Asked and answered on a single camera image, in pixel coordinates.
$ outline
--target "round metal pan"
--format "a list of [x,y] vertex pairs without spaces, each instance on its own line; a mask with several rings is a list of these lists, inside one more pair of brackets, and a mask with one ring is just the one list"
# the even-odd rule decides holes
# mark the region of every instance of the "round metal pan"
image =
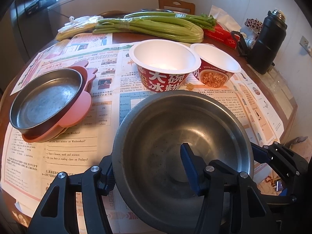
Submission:
[[[218,101],[176,90],[152,95],[124,118],[112,162],[118,190],[146,224],[170,234],[193,233],[203,197],[191,190],[180,158],[189,143],[208,164],[219,159],[253,177],[249,138],[238,119]],[[224,212],[228,211],[226,203]]]
[[81,74],[70,68],[50,71],[35,78],[13,101],[10,123],[27,136],[44,134],[76,101],[82,81]]

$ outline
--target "wall outlet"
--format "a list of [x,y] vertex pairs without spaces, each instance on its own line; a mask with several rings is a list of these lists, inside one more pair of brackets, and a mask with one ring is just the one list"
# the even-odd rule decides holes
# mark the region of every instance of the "wall outlet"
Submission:
[[311,51],[310,51],[310,48],[309,48],[309,42],[308,40],[302,36],[301,37],[301,40],[299,42],[299,44],[308,52],[308,54],[311,56]]

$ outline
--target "paper bowl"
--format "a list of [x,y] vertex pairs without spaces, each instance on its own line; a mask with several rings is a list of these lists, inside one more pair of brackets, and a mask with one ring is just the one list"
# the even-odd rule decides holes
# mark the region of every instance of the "paper bowl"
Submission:
[[194,76],[203,84],[222,87],[235,73],[241,71],[239,63],[224,51],[206,44],[192,44],[191,49],[201,59],[201,66],[194,71]]
[[142,84],[155,92],[179,89],[201,65],[193,50],[169,40],[142,41],[131,47],[129,56],[138,67]]

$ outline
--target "white plastic bag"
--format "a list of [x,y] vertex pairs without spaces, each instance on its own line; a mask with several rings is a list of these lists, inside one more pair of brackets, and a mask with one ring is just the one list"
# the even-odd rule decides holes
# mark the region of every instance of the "white plastic bag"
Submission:
[[55,39],[58,41],[62,41],[64,39],[73,37],[78,33],[91,30],[98,24],[98,20],[100,19],[103,19],[103,17],[84,16],[75,19],[73,16],[71,16],[69,18],[69,23],[66,23],[64,27],[58,30],[58,34]]

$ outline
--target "black water bottle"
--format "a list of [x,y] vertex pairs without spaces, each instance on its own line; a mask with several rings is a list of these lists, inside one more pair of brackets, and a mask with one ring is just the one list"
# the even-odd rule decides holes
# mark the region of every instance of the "black water bottle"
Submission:
[[260,74],[271,66],[277,51],[286,36],[285,16],[279,10],[268,12],[254,47],[247,56],[247,62]]

